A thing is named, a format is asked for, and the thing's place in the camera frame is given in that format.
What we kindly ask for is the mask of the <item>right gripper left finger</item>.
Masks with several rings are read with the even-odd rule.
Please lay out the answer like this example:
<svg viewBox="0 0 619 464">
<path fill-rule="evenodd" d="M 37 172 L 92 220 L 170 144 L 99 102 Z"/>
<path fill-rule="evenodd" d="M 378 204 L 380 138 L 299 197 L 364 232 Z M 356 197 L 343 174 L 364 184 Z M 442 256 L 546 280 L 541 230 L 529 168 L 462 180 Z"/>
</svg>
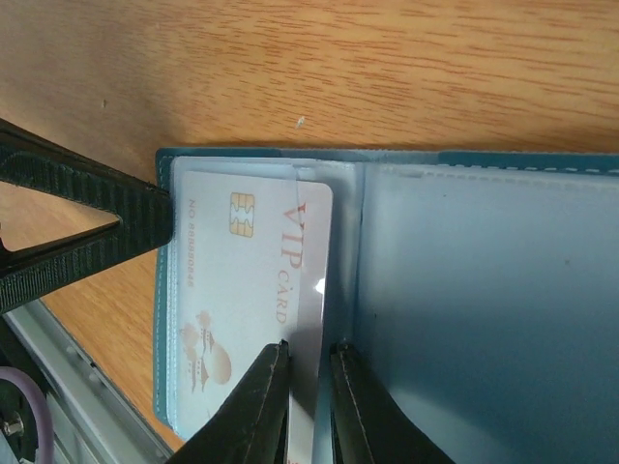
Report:
<svg viewBox="0 0 619 464">
<path fill-rule="evenodd" d="M 283 463 L 291 381 L 289 346 L 266 345 L 216 414 L 173 463 Z"/>
</svg>

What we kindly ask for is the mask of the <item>white VIP card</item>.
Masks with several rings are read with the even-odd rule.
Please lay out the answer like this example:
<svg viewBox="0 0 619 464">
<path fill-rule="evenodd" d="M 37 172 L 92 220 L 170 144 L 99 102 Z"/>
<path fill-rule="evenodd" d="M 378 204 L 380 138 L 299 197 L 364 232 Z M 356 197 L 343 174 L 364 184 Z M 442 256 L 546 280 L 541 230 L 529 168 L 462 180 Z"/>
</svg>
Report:
<svg viewBox="0 0 619 464">
<path fill-rule="evenodd" d="M 298 361 L 286 457 L 312 460 L 333 194 L 324 184 L 187 171 L 171 250 L 167 413 L 189 439 L 262 348 Z"/>
</svg>

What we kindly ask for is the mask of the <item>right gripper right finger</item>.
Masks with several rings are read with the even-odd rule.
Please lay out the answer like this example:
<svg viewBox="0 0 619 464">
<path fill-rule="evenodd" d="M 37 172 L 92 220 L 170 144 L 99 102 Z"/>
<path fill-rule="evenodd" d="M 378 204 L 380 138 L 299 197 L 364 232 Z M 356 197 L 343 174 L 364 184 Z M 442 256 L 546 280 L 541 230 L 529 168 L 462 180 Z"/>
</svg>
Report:
<svg viewBox="0 0 619 464">
<path fill-rule="evenodd" d="M 336 463 L 451 463 L 398 407 L 350 343 L 330 350 L 332 441 Z"/>
</svg>

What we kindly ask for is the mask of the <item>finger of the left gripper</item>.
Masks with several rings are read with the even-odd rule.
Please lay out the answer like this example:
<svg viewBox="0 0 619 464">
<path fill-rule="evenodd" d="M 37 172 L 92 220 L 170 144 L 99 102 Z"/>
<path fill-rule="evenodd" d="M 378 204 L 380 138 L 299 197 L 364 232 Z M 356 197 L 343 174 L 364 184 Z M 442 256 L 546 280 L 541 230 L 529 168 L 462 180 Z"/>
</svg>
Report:
<svg viewBox="0 0 619 464">
<path fill-rule="evenodd" d="M 173 232 L 169 193 L 86 158 L 8 121 L 1 123 L 3 182 L 73 201 L 116 221 L 21 250 L 1 250 L 4 313 L 166 245 Z"/>
</svg>

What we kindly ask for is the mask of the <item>blue card holder wallet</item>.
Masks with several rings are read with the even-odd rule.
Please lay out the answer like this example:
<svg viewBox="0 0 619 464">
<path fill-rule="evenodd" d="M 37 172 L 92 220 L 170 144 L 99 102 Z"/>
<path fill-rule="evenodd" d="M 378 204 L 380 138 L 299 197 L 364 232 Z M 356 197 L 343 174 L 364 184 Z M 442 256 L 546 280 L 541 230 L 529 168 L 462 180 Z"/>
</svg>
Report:
<svg viewBox="0 0 619 464">
<path fill-rule="evenodd" d="M 204 171 L 332 191 L 309 463 L 336 463 L 339 343 L 451 463 L 617 461 L 616 155 L 190 147 L 160 149 L 156 166 L 174 213 L 157 262 L 154 409 L 183 445 L 166 409 L 169 259 L 180 177 Z"/>
</svg>

